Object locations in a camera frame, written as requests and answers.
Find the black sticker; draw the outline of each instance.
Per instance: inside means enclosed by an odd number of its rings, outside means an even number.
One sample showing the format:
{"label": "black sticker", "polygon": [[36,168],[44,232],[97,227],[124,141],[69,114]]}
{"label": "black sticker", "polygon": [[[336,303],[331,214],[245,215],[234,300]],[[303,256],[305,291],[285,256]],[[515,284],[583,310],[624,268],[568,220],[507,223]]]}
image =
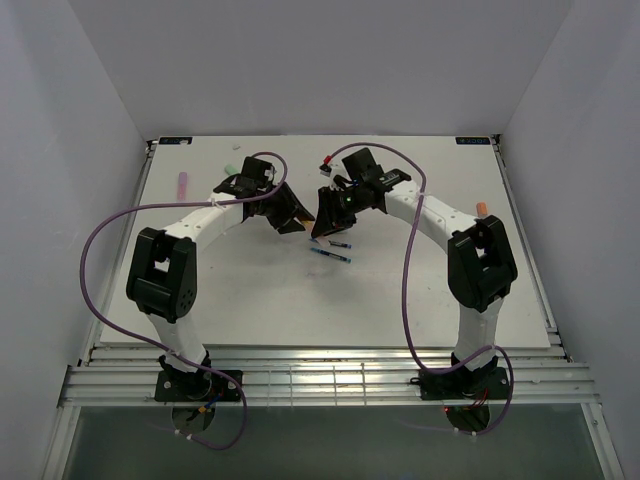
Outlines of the black sticker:
{"label": "black sticker", "polygon": [[488,137],[456,137],[458,145],[491,145]]}
{"label": "black sticker", "polygon": [[193,137],[162,137],[160,145],[191,145]]}

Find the robotic arm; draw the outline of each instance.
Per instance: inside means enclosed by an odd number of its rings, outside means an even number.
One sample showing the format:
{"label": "robotic arm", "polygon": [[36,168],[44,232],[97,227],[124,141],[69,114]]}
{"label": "robotic arm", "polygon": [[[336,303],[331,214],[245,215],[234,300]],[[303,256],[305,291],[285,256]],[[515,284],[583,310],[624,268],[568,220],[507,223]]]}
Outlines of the robotic arm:
{"label": "robotic arm", "polygon": [[[318,218],[312,237],[352,227],[356,213],[368,208],[413,224],[420,189],[409,175],[398,169],[385,173],[366,148],[345,157],[343,164],[344,170],[339,165],[320,167],[332,178],[332,185],[318,191]],[[448,256],[448,284],[460,304],[458,342],[452,355],[452,364],[456,364],[495,343],[500,307],[518,275],[515,261],[498,218],[472,217],[430,195],[423,201],[418,230]],[[504,370],[497,368],[493,349],[450,374],[421,372],[420,383],[428,390],[423,398],[451,398],[484,389],[496,373],[506,378]]]}
{"label": "robotic arm", "polygon": [[[162,230],[145,228],[138,234],[127,280],[127,297],[147,315],[161,342],[192,362],[211,364],[208,352],[198,340],[190,313],[198,290],[198,253],[218,236],[255,215],[267,217],[280,234],[305,231],[300,222],[314,220],[286,183],[261,201],[219,204],[269,193],[275,188],[274,173],[271,163],[247,157],[240,174],[232,175],[214,189],[209,197],[211,207],[195,210]],[[173,393],[160,390],[165,395],[171,393],[171,398],[158,398],[156,389],[156,400],[208,398],[215,381],[209,374],[171,355],[163,355],[159,361],[163,374],[158,385],[165,384],[166,379],[167,389]]]}

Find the white wall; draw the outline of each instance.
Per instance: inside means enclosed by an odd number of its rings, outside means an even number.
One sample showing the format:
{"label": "white wall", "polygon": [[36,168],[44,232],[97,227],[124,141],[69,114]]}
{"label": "white wall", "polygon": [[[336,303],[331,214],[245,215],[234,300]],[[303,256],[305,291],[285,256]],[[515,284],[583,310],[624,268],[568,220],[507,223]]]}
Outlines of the white wall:
{"label": "white wall", "polygon": [[640,478],[640,2],[576,2],[504,134],[569,352],[591,364],[627,478]]}
{"label": "white wall", "polygon": [[70,0],[146,139],[503,131],[570,0]]}
{"label": "white wall", "polygon": [[[0,0],[0,478],[37,478],[91,319],[84,239],[127,205],[144,143],[66,0]],[[95,250],[93,290],[112,257]]]}

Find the pink marker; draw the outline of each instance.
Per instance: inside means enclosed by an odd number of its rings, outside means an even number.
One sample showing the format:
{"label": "pink marker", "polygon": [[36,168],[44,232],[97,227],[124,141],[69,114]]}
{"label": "pink marker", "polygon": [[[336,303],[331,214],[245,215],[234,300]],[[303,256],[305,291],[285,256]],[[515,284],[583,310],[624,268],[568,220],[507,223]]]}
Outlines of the pink marker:
{"label": "pink marker", "polygon": [[178,175],[178,201],[184,202],[187,197],[187,172],[180,172]]}

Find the orange object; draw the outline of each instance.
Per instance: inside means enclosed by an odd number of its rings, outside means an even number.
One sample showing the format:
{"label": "orange object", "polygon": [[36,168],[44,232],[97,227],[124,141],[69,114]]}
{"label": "orange object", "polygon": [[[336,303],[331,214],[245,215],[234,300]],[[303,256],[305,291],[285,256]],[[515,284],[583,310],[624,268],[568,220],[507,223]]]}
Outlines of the orange object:
{"label": "orange object", "polygon": [[487,208],[487,204],[484,202],[476,203],[476,212],[479,218],[484,218],[489,215],[489,209]]}

